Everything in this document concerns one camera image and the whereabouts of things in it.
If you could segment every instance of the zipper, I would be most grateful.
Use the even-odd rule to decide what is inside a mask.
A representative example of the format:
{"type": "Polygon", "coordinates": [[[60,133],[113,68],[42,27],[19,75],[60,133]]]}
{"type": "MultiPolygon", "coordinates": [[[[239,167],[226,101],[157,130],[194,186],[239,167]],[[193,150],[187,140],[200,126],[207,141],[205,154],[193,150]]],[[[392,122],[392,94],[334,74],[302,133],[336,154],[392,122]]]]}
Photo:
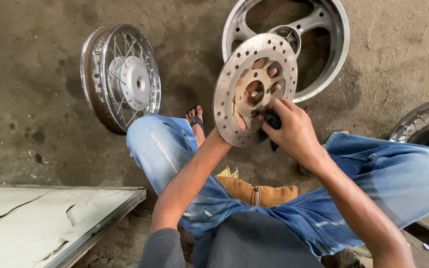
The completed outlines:
{"type": "Polygon", "coordinates": [[[259,188],[254,188],[254,192],[256,192],[256,206],[259,206],[259,188]]]}

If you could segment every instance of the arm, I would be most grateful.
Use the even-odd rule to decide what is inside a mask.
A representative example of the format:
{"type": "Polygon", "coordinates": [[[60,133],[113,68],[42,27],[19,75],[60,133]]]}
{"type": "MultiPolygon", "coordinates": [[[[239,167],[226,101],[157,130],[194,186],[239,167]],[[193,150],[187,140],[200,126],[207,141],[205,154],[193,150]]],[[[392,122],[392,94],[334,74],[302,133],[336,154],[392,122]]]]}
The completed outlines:
{"type": "Polygon", "coordinates": [[[231,145],[215,128],[185,166],[164,188],[153,209],[150,234],[162,228],[176,229],[186,208],[201,190],[207,177],[231,145]]]}
{"type": "Polygon", "coordinates": [[[309,116],[286,98],[274,100],[282,127],[263,118],[262,128],[287,153],[319,178],[350,228],[365,242],[375,267],[415,267],[407,241],[393,222],[342,170],[319,144],[309,116]]]}

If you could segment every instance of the blue jeans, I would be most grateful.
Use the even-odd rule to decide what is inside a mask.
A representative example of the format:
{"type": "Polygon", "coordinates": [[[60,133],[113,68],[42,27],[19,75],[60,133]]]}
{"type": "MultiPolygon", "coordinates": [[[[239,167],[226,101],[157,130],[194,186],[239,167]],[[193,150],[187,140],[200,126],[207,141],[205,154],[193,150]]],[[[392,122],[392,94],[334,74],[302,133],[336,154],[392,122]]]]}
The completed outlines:
{"type": "MultiPolygon", "coordinates": [[[[158,195],[198,149],[186,119],[156,114],[130,126],[127,146],[158,195]]],[[[398,228],[429,215],[429,147],[336,132],[325,149],[398,228]]],[[[199,236],[241,211],[258,211],[282,221],[318,256],[363,244],[325,189],[275,207],[252,206],[233,198],[213,175],[180,224],[199,236]]]]}

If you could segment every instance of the sandal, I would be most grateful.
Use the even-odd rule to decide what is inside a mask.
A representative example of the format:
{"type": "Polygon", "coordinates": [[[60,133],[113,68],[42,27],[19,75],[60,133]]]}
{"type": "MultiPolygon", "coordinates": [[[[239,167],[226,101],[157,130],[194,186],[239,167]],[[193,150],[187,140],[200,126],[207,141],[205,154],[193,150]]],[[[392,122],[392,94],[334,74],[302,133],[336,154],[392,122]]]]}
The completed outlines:
{"type": "Polygon", "coordinates": [[[200,116],[198,115],[198,111],[196,110],[196,107],[197,107],[198,105],[193,105],[193,106],[191,106],[188,110],[187,110],[187,112],[185,113],[185,115],[188,115],[190,112],[191,112],[191,110],[195,110],[195,117],[193,117],[193,120],[191,120],[191,122],[190,122],[190,126],[191,127],[193,127],[194,126],[194,124],[198,124],[200,127],[201,127],[201,130],[203,130],[203,133],[205,133],[205,127],[204,127],[204,125],[203,125],[203,121],[202,120],[204,120],[204,117],[203,117],[203,114],[201,114],[201,118],[200,118],[200,116]]]}

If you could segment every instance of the gray sleeve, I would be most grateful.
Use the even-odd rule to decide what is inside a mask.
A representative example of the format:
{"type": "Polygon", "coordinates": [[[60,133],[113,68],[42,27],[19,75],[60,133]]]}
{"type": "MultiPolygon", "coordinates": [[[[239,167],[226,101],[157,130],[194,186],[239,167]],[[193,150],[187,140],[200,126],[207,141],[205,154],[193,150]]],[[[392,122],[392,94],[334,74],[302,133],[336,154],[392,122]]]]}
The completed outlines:
{"type": "Polygon", "coordinates": [[[151,234],[143,247],[138,268],[184,268],[180,233],[173,228],[151,234]]]}

